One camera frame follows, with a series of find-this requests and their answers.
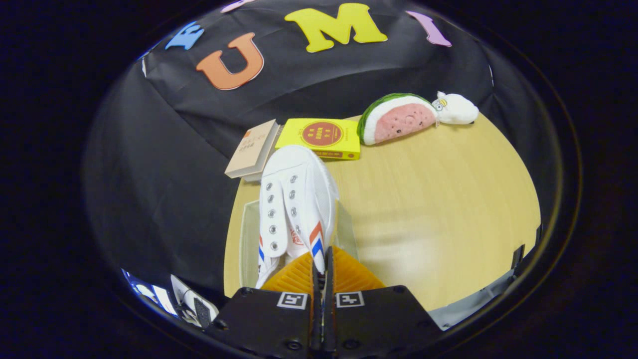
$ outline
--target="beige book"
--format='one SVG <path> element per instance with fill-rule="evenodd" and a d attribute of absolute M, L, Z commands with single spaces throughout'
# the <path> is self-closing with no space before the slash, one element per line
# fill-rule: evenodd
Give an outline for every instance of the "beige book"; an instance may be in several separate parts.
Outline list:
<path fill-rule="evenodd" d="M 263 167 L 274 151 L 280 127 L 273 119 L 246 131 L 224 173 L 230 178 L 242 177 L 248 182 L 261 179 Z"/>

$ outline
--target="foam letter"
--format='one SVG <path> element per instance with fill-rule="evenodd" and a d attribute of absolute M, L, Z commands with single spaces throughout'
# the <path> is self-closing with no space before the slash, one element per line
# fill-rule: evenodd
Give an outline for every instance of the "foam letter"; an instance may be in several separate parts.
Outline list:
<path fill-rule="evenodd" d="M 237 48 L 246 59 L 246 68 L 237 73 L 230 73 L 221 61 L 221 50 L 206 56 L 197 64 L 197 70 L 208 77 L 213 86 L 221 90 L 236 89 L 259 75 L 263 68 L 263 56 L 253 42 L 255 33 L 244 34 L 228 44 L 229 48 Z"/>
<path fill-rule="evenodd" d="M 200 29 L 201 26 L 195 25 L 195 21 L 184 26 L 178 33 L 170 39 L 164 50 L 171 46 L 183 46 L 184 50 L 190 49 L 193 44 L 204 33 L 204 29 Z"/>
<path fill-rule="evenodd" d="M 252 3 L 253 1 L 255 1 L 255 0 L 239 0 L 237 2 L 234 2 L 234 3 L 224 7 L 223 9 L 221 9 L 221 12 L 222 13 L 227 13 L 229 11 L 232 11 L 232 10 L 235 10 L 236 8 L 241 7 L 243 4 Z"/>
<path fill-rule="evenodd" d="M 370 7 L 364 4 L 346 3 L 339 6 L 336 19 L 315 9 L 302 9 L 289 13 L 284 20 L 299 25 L 308 39 L 308 52 L 319 52 L 334 46 L 334 42 L 323 37 L 322 31 L 343 45 L 350 42 L 350 29 L 355 30 L 354 39 L 359 43 L 388 40 L 388 36 L 376 27 L 368 9 Z"/>
<path fill-rule="evenodd" d="M 447 41 L 447 39 L 443 37 L 441 31 L 436 28 L 434 21 L 432 21 L 432 19 L 430 19 L 428 16 L 425 16 L 422 13 L 415 13 L 414 11 L 406 11 L 406 13 L 417 19 L 419 21 L 419 24 L 423 26 L 423 28 L 427 32 L 427 40 L 429 42 L 435 45 L 443 45 L 448 47 L 452 46 L 452 43 Z"/>

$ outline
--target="plush toy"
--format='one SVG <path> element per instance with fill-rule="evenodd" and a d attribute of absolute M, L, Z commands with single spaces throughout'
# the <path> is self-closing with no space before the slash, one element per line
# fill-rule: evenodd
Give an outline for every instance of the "plush toy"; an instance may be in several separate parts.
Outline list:
<path fill-rule="evenodd" d="M 439 122 L 467 125 L 479 116 L 473 103 L 455 93 L 439 91 L 433 103 L 412 93 L 391 93 L 370 105 L 359 119 L 363 144 L 377 144 L 422 130 Z"/>

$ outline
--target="round table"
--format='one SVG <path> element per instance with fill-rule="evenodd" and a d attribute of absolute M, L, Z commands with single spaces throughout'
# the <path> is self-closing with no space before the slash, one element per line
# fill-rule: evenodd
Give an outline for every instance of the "round table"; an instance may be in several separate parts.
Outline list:
<path fill-rule="evenodd" d="M 511 269 L 521 245 L 524 254 L 534 246 L 534 185 L 516 150 L 482 114 L 473 125 L 441 124 L 362 145 L 359 160 L 324 162 L 352 217 L 359 261 L 385 285 L 406 285 L 426 310 L 481 290 Z M 226 238 L 227 296 L 240 288 L 242 214 L 259 189 L 243 179 L 237 189 Z"/>

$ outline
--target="red circle emblem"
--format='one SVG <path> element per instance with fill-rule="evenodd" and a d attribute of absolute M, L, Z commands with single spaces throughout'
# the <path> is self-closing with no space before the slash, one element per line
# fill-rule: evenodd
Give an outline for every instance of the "red circle emblem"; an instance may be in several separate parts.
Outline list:
<path fill-rule="evenodd" d="M 334 123 L 318 121 L 306 126 L 302 132 L 304 142 L 311 146 L 325 147 L 341 140 L 343 130 Z"/>

